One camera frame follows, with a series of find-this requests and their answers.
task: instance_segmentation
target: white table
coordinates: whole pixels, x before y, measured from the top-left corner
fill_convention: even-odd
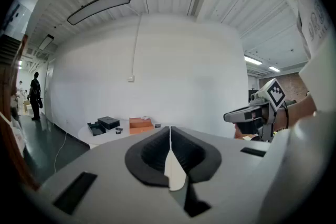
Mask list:
[[[90,148],[94,148],[98,145],[118,140],[124,137],[128,137],[130,135],[130,122],[129,120],[119,120],[120,128],[123,128],[121,134],[116,134],[116,129],[106,130],[106,133],[93,136],[91,131],[89,130],[88,125],[86,124],[83,128],[81,128],[78,132],[78,138],[83,142],[89,144]]]

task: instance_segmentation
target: fluorescent light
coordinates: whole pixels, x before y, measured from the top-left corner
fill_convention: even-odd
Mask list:
[[[41,43],[41,45],[38,47],[40,50],[44,50],[52,41],[54,40],[54,37],[51,35],[48,35]]]
[[[271,69],[271,70],[273,70],[273,71],[275,71],[275,72],[280,72],[280,70],[279,70],[279,69],[276,69],[275,67],[269,67],[269,69]]]
[[[262,64],[262,62],[260,62],[260,61],[258,61],[258,60],[256,60],[256,59],[253,59],[253,58],[251,58],[251,57],[247,57],[247,56],[245,56],[245,55],[244,55],[244,57],[245,57],[245,61],[247,61],[247,62],[254,63],[255,65],[260,65],[260,64]]]
[[[72,25],[98,13],[105,9],[117,7],[120,5],[128,4],[131,0],[94,0],[84,7],[80,8],[69,16],[67,21]]]

